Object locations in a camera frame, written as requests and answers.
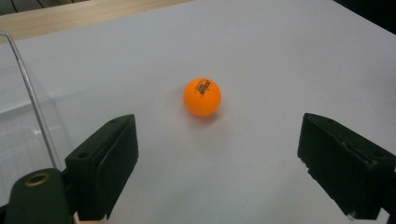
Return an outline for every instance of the wooden edge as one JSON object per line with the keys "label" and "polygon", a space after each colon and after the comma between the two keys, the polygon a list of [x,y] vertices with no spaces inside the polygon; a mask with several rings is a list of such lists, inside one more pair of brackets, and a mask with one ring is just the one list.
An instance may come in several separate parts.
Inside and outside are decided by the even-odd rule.
{"label": "wooden edge", "polygon": [[19,40],[190,1],[90,0],[0,16],[0,30]]}

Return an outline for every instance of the clear plastic container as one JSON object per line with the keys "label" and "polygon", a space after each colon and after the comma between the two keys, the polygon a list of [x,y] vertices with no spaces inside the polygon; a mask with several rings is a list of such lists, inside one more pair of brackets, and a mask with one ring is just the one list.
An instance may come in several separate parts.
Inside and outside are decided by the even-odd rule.
{"label": "clear plastic container", "polygon": [[0,31],[0,206],[15,181],[35,170],[64,168],[71,147],[52,101],[26,70],[11,36]]}

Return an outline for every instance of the orange ping pong ball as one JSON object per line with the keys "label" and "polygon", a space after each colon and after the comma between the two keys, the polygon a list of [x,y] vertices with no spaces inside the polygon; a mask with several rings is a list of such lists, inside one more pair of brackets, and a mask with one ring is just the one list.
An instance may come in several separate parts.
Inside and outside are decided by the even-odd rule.
{"label": "orange ping pong ball", "polygon": [[199,77],[187,84],[183,93],[184,106],[195,116],[209,116],[219,108],[219,86],[207,77]]}

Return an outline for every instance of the screw hole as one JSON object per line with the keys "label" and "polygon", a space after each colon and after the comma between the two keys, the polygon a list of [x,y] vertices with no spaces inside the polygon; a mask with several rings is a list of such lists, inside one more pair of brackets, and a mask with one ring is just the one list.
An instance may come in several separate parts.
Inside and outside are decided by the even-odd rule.
{"label": "screw hole", "polygon": [[382,155],[382,153],[380,153],[380,152],[374,152],[374,153],[373,153],[373,156],[375,156],[375,157],[382,157],[383,155]]}
{"label": "screw hole", "polygon": [[34,186],[37,186],[37,185],[41,185],[41,184],[47,182],[47,180],[49,180],[49,179],[50,179],[50,175],[47,174],[47,173],[34,175],[34,176],[31,176],[30,178],[28,178],[25,181],[25,186],[34,187]]}
{"label": "screw hole", "polygon": [[85,159],[85,158],[87,158],[88,156],[90,156],[90,153],[88,153],[88,152],[83,152],[83,153],[81,153],[81,154],[78,155],[78,157],[79,157],[80,159]]}

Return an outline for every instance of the transparent panel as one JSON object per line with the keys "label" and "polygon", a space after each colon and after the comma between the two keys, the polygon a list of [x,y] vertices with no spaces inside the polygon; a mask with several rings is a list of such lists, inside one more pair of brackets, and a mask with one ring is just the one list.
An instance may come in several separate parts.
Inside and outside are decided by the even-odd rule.
{"label": "transparent panel", "polygon": [[55,103],[31,72],[22,72],[15,50],[0,31],[0,206],[16,180],[43,168],[63,169],[57,151],[71,151]]}

